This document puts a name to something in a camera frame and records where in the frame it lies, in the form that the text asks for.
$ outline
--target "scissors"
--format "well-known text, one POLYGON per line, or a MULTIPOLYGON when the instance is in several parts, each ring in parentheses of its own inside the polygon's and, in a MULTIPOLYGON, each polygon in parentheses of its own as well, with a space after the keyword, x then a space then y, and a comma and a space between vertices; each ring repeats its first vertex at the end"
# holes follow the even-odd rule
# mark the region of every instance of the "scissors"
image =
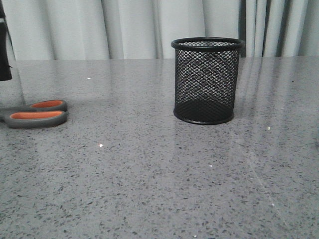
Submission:
POLYGON ((66 122, 64 100, 42 101, 32 105, 0 109, 0 121, 10 128, 46 128, 66 122))

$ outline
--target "mesh pencil holder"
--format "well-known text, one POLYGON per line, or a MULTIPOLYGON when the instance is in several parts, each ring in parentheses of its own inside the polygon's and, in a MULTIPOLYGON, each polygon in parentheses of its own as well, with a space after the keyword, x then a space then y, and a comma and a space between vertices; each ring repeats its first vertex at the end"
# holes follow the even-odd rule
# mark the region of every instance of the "mesh pencil holder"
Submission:
POLYGON ((171 43, 176 51, 174 115, 195 124, 234 117, 239 50, 244 41, 196 37, 171 43))

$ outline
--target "countertop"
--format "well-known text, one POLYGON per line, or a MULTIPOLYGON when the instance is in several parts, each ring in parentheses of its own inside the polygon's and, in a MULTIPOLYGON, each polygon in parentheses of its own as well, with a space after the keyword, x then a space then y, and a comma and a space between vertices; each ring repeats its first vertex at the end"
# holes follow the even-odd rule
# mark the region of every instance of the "countertop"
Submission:
POLYGON ((241 58, 234 119, 206 126, 173 115, 173 59, 18 72, 0 108, 64 99, 69 115, 0 122, 0 238, 319 238, 319 57, 241 58))

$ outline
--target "curtain fold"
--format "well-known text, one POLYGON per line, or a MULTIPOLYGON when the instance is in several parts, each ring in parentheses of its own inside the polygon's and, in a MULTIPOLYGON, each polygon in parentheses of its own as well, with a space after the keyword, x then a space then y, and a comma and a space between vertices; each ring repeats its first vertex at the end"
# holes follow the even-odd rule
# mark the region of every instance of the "curtain fold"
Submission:
POLYGON ((184 37, 243 55, 319 55, 318 0, 2 0, 17 60, 173 58, 184 37))

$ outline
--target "granite surface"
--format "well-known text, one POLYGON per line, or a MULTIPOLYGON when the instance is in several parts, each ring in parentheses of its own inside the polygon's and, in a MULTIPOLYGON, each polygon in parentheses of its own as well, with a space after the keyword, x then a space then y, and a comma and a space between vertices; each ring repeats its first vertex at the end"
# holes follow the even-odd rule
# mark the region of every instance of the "granite surface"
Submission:
POLYGON ((235 118, 210 126, 174 117, 174 60, 18 66, 0 108, 69 116, 0 123, 1 239, 319 238, 319 57, 240 59, 235 118))

